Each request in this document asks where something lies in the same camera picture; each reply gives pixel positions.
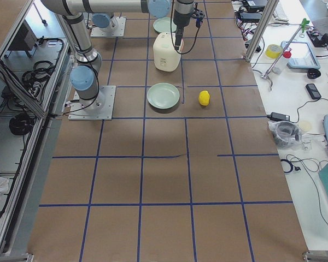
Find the cream white rice cooker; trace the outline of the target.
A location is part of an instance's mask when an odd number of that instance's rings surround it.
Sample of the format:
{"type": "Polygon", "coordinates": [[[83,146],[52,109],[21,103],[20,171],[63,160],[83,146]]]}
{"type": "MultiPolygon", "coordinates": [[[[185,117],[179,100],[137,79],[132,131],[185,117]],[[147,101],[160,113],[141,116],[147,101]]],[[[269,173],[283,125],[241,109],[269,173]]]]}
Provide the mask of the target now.
{"type": "Polygon", "coordinates": [[[173,72],[177,69],[181,55],[177,53],[172,42],[175,42],[175,33],[162,32],[154,41],[154,65],[158,70],[173,72]]]}

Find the green plate far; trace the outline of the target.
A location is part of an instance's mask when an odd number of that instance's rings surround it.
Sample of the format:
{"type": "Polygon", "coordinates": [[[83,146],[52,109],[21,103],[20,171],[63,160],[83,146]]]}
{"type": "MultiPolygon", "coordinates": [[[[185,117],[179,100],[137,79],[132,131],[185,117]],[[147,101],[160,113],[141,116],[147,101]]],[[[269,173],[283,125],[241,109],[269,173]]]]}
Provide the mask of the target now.
{"type": "Polygon", "coordinates": [[[177,26],[169,17],[163,17],[154,21],[153,28],[157,33],[163,33],[175,32],[177,26]]]}

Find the green plate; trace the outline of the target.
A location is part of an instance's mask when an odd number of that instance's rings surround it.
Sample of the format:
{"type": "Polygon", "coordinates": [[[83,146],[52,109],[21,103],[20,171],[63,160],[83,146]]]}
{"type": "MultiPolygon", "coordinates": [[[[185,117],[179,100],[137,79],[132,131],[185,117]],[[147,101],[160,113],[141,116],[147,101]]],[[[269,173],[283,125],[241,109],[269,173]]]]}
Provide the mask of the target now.
{"type": "Polygon", "coordinates": [[[154,21],[153,28],[157,33],[163,33],[175,32],[177,26],[169,17],[163,17],[154,21]]]}
{"type": "Polygon", "coordinates": [[[147,91],[148,103],[157,109],[169,109],[179,102],[179,90],[169,83],[157,83],[147,91]]]}

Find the black power supply top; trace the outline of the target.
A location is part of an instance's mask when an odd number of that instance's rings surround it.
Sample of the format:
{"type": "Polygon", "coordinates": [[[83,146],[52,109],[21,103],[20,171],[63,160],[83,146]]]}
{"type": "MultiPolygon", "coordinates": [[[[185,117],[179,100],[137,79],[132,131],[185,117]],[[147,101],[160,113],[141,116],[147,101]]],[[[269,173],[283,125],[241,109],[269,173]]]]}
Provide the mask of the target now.
{"type": "Polygon", "coordinates": [[[237,18],[245,23],[258,23],[262,17],[261,13],[240,13],[237,12],[237,18]]]}

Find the green plate near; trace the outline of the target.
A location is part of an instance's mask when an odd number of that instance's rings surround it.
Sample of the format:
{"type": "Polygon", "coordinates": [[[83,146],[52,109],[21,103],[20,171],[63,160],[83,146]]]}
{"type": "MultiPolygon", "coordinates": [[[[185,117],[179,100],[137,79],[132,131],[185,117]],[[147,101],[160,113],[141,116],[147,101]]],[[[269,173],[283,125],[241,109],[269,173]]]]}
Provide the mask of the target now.
{"type": "Polygon", "coordinates": [[[179,102],[179,90],[169,83],[157,83],[147,91],[148,103],[157,109],[169,109],[179,102]]]}

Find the yellow lemon toy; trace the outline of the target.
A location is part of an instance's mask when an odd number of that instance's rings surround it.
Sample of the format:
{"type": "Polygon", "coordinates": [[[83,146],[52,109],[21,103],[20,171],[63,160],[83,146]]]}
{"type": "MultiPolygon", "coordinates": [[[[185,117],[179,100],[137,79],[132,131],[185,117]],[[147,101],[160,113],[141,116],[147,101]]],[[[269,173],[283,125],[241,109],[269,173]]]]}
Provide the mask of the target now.
{"type": "Polygon", "coordinates": [[[210,102],[210,94],[207,90],[203,90],[198,95],[198,102],[201,106],[208,106],[210,102]]]}

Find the yellow tape roll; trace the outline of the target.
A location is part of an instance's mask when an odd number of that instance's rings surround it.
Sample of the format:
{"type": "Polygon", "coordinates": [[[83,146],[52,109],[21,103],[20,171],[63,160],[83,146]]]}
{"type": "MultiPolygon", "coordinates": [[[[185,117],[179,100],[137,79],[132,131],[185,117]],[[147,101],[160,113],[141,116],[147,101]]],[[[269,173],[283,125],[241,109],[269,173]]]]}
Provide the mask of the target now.
{"type": "Polygon", "coordinates": [[[283,52],[283,49],[282,49],[281,46],[276,45],[276,44],[270,44],[270,45],[266,48],[265,55],[266,55],[268,58],[276,59],[276,58],[279,57],[280,54],[282,54],[282,52],[283,52]]]}

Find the metal rod with green clip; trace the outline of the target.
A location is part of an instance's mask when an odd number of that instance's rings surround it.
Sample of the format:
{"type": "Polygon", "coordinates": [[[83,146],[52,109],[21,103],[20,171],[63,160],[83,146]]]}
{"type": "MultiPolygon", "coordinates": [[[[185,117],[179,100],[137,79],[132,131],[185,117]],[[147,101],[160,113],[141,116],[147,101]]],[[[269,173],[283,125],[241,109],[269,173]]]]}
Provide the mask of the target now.
{"type": "Polygon", "coordinates": [[[302,31],[302,33],[305,31],[305,29],[307,27],[309,27],[309,23],[310,21],[307,20],[306,18],[304,18],[301,22],[301,24],[299,25],[298,29],[295,31],[295,33],[292,35],[292,37],[286,42],[285,47],[282,49],[281,54],[276,58],[276,60],[271,64],[271,66],[266,70],[265,73],[261,73],[260,77],[262,79],[266,79],[270,82],[270,90],[272,90],[272,86],[273,86],[273,82],[271,80],[271,78],[268,76],[272,69],[274,68],[274,66],[278,63],[278,61],[281,58],[281,55],[288,49],[290,43],[293,41],[293,39],[299,34],[299,31],[302,31]]]}

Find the red cap bottle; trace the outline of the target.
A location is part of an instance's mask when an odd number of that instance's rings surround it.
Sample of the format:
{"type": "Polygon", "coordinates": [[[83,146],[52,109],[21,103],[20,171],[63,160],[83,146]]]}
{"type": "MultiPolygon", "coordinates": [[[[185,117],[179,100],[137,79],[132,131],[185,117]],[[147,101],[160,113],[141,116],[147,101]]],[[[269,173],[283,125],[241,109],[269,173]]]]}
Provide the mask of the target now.
{"type": "Polygon", "coordinates": [[[289,59],[291,58],[291,49],[287,49],[283,52],[283,54],[280,56],[278,62],[273,67],[272,71],[279,75],[287,66],[289,59]]]}

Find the teach pendant upper right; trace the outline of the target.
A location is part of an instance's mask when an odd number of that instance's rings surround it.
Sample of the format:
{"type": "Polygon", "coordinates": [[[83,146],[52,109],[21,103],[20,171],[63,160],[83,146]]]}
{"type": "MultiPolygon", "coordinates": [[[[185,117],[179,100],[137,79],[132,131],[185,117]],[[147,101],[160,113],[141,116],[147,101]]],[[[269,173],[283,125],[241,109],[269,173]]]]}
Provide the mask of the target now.
{"type": "Polygon", "coordinates": [[[320,64],[308,42],[293,41],[288,46],[291,57],[288,59],[287,66],[290,69],[320,69],[320,64]]]}

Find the black power adapter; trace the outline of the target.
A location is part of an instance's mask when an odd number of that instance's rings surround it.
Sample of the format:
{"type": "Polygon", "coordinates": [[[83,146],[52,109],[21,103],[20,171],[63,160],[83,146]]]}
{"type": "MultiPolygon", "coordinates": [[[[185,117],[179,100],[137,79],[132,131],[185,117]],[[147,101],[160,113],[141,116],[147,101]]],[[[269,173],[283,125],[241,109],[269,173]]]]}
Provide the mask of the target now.
{"type": "Polygon", "coordinates": [[[271,112],[267,115],[267,118],[271,121],[280,122],[280,121],[290,121],[290,116],[277,113],[277,112],[271,112]]]}

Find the black phone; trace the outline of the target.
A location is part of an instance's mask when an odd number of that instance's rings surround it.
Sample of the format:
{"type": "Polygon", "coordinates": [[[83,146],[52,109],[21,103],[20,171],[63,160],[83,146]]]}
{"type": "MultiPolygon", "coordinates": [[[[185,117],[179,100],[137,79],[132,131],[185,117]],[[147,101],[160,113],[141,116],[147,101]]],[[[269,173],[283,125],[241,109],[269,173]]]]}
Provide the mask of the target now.
{"type": "Polygon", "coordinates": [[[315,84],[306,84],[306,90],[313,100],[318,100],[321,98],[321,94],[315,84]]]}

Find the plastic bag with parts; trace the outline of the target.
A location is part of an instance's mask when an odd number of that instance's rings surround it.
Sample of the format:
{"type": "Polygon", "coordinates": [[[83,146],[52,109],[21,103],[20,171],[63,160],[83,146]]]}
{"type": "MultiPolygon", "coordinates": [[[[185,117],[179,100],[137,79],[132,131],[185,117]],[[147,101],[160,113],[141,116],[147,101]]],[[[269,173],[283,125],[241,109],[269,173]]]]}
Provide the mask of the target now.
{"type": "Polygon", "coordinates": [[[278,149],[285,150],[301,145],[302,132],[298,124],[289,121],[269,121],[268,127],[278,149]]]}

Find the black control box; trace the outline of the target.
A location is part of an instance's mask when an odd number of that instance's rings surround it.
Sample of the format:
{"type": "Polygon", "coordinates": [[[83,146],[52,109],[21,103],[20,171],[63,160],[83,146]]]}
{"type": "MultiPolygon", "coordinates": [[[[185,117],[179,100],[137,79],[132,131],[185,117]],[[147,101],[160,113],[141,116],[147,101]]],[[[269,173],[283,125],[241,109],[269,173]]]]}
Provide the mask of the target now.
{"type": "Polygon", "coordinates": [[[8,51],[24,51],[28,57],[32,57],[37,47],[37,37],[24,20],[11,42],[8,51]]]}

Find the aluminium frame post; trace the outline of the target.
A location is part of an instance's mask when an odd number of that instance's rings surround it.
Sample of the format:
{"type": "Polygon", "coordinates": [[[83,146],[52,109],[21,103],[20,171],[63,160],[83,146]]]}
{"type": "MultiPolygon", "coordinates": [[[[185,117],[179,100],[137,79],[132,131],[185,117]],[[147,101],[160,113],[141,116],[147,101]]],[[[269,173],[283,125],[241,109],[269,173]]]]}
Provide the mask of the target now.
{"type": "Polygon", "coordinates": [[[273,15],[273,12],[278,4],[279,0],[270,0],[267,2],[263,14],[261,16],[261,19],[257,25],[256,31],[251,39],[251,42],[249,43],[249,46],[247,48],[246,54],[244,56],[245,60],[247,62],[250,62],[257,46],[259,45],[261,41],[261,37],[263,36],[264,31],[266,30],[266,27],[268,26],[268,22],[270,18],[273,15]]]}

